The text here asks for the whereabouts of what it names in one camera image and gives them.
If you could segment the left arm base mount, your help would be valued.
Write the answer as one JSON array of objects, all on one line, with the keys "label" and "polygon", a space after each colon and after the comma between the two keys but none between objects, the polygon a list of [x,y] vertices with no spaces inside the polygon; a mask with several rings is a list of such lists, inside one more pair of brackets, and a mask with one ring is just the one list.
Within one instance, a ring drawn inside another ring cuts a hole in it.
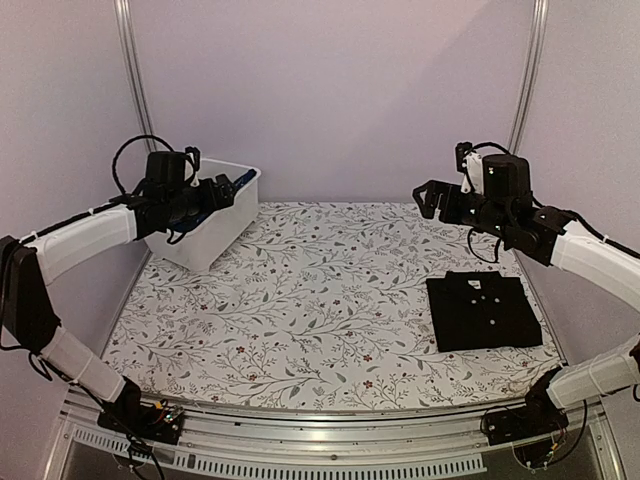
[{"label": "left arm base mount", "polygon": [[166,399],[152,404],[140,403],[125,411],[114,406],[99,414],[99,427],[129,435],[134,439],[177,445],[184,425],[184,409]]}]

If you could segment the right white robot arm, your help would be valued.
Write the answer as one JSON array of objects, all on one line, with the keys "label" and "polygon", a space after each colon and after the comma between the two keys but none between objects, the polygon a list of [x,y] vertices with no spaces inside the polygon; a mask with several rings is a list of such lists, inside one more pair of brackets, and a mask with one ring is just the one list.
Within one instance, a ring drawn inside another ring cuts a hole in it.
[{"label": "right white robot arm", "polygon": [[[632,311],[639,309],[639,254],[598,232],[578,212],[544,204],[533,190],[527,159],[494,142],[454,148],[457,183],[431,179],[413,188],[425,219],[488,234],[505,248],[581,280]],[[579,363],[545,373],[528,392],[517,427],[537,436],[556,412],[639,384],[639,336]]]}]

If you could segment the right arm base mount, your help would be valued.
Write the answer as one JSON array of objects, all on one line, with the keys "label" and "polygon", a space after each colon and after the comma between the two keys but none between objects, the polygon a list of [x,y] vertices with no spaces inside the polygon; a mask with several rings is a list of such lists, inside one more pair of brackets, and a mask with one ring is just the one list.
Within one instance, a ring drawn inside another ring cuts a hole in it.
[{"label": "right arm base mount", "polygon": [[562,410],[522,405],[491,407],[479,429],[490,446],[510,444],[515,460],[527,470],[546,469],[565,458],[569,420]]}]

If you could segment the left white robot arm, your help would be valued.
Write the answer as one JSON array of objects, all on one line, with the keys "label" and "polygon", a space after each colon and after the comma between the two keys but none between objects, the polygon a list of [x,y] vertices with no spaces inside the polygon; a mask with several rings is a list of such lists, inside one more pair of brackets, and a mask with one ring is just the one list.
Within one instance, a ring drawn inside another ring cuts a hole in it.
[{"label": "left white robot arm", "polygon": [[43,376],[55,372],[83,388],[128,434],[148,426],[140,387],[117,373],[66,330],[48,287],[62,274],[114,247],[168,234],[176,245],[214,213],[234,204],[237,182],[225,174],[201,178],[201,154],[166,145],[149,153],[143,178],[132,191],[21,239],[1,240],[1,329],[25,351]]}]

